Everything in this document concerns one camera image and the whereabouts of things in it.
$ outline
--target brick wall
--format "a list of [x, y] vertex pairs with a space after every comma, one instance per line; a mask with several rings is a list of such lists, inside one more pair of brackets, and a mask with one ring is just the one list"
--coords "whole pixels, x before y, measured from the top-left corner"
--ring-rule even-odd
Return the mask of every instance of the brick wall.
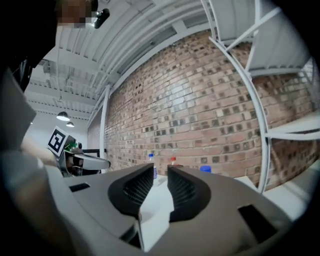
[[[112, 94], [105, 127], [112, 171], [145, 163], [154, 153], [160, 174], [175, 156], [179, 164], [195, 169], [210, 165], [214, 173], [247, 175], [258, 184], [261, 138], [253, 103], [240, 76], [208, 36], [208, 31], [200, 32], [162, 50]], [[245, 64], [249, 49], [244, 44], [233, 54]], [[301, 78], [269, 76], [254, 83], [270, 126], [311, 111], [307, 82]], [[90, 146], [99, 146], [100, 116], [88, 129]], [[272, 143], [269, 188], [291, 179], [317, 157], [312, 142], [291, 142], [290, 148], [287, 143]], [[300, 167], [293, 170], [298, 161]]]

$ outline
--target white wall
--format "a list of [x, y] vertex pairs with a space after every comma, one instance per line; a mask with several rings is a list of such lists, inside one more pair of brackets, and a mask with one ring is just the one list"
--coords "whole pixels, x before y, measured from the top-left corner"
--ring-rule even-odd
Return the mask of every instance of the white wall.
[[37, 113], [32, 122], [26, 133], [44, 148], [47, 147], [54, 128], [58, 126], [74, 137], [77, 142], [82, 143], [83, 149], [87, 149], [87, 121], [71, 119], [74, 127], [68, 127], [67, 122], [57, 119], [53, 114]]

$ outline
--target person's arm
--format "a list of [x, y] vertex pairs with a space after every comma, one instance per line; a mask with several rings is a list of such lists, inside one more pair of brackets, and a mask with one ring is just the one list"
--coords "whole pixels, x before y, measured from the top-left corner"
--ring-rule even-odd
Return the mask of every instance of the person's arm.
[[28, 155], [39, 158], [44, 165], [58, 167], [56, 156], [49, 149], [38, 145], [28, 134], [23, 138], [21, 149]]

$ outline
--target security camera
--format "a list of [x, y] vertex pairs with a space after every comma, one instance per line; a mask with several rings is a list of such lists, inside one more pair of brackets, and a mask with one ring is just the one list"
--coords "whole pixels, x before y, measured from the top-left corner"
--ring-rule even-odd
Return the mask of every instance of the security camera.
[[102, 11], [97, 11], [96, 19], [92, 23], [92, 26], [95, 29], [98, 29], [101, 27], [101, 25], [109, 18], [110, 12], [109, 9], [105, 8]]

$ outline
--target person's hand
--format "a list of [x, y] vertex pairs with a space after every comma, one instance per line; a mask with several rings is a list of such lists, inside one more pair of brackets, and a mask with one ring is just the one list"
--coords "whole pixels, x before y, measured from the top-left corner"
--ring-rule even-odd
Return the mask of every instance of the person's hand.
[[39, 158], [44, 165], [58, 167], [54, 153], [38, 145], [28, 134], [22, 140], [21, 149], [26, 154]]

